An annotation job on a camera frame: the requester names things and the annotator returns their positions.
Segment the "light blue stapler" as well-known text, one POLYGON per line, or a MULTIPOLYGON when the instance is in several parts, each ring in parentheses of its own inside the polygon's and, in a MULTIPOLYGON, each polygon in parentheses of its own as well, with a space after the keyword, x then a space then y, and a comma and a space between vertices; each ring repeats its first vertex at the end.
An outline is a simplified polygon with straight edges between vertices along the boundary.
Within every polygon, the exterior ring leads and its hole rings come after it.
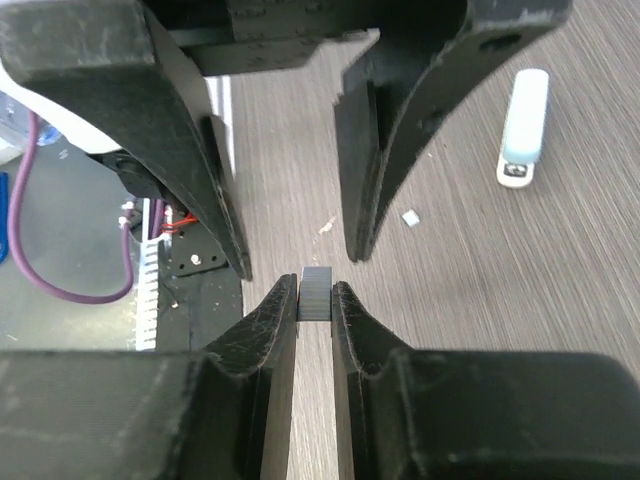
POLYGON ((496 178, 509 189, 525 188, 541 158, 549 100, 550 75, 537 68, 514 77, 505 116, 496 178))

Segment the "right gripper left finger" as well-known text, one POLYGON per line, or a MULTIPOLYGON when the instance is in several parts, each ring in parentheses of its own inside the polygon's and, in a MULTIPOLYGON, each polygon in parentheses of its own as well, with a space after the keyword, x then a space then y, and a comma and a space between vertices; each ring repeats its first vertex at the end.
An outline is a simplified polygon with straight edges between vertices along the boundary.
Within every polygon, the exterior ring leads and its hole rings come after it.
POLYGON ((297 279, 198 351, 1 356, 5 479, 282 479, 297 279))

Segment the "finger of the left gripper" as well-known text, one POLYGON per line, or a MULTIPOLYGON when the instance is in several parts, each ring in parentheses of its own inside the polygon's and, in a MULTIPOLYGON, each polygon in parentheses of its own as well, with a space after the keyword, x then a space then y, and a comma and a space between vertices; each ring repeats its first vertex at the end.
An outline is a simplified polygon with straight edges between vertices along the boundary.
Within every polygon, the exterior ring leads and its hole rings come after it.
POLYGON ((446 117, 568 19, 569 1, 399 1, 334 106, 348 258, 371 258, 398 190, 446 117))

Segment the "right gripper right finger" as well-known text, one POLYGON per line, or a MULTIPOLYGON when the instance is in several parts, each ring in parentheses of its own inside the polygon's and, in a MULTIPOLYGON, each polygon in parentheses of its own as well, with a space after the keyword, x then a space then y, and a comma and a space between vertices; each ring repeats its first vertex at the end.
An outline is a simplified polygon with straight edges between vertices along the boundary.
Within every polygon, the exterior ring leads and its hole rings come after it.
POLYGON ((421 350, 332 291, 343 479, 635 479, 639 387, 596 353, 421 350))

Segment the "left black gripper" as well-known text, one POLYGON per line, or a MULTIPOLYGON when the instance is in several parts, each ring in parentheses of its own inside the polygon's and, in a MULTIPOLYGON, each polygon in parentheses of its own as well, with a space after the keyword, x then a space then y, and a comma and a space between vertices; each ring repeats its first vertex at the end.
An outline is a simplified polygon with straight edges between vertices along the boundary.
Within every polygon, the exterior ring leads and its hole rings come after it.
POLYGON ((298 68, 322 43, 370 30, 456 31, 466 10, 465 1, 4 1, 1 63, 43 100, 47 121, 80 118, 131 154, 249 280, 246 235, 196 66, 204 76, 298 68))

